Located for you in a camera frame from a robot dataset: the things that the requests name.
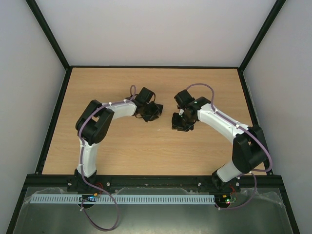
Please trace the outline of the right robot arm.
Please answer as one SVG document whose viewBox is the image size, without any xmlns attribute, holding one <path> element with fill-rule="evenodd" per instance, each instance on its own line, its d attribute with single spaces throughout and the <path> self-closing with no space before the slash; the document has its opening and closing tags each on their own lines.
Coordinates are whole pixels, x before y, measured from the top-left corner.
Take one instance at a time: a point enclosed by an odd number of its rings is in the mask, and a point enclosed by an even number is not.
<svg viewBox="0 0 312 234">
<path fill-rule="evenodd" d="M 268 159 L 267 144 L 262 129 L 242 124 L 218 110 L 205 97 L 195 99 L 184 89 L 174 97 L 178 113 L 173 113 L 172 129 L 192 131 L 196 122 L 209 125 L 232 144 L 231 160 L 212 174 L 213 187 L 225 190 L 235 177 L 247 174 Z"/>
</svg>

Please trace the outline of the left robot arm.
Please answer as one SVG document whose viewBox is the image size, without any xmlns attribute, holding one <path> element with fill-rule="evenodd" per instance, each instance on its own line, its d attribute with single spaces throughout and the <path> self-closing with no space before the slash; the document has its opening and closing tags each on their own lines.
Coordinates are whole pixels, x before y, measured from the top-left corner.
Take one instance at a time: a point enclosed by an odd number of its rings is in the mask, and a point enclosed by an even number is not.
<svg viewBox="0 0 312 234">
<path fill-rule="evenodd" d="M 107 135 L 111 122 L 121 117 L 141 118 L 145 122 L 158 119 L 163 105 L 155 102 L 153 91 L 143 87 L 136 93 L 136 86 L 130 88 L 130 96 L 122 101 L 103 103 L 92 100 L 76 122 L 80 142 L 78 166 L 74 172 L 69 191 L 86 192 L 95 190 L 96 158 L 100 143 Z"/>
</svg>

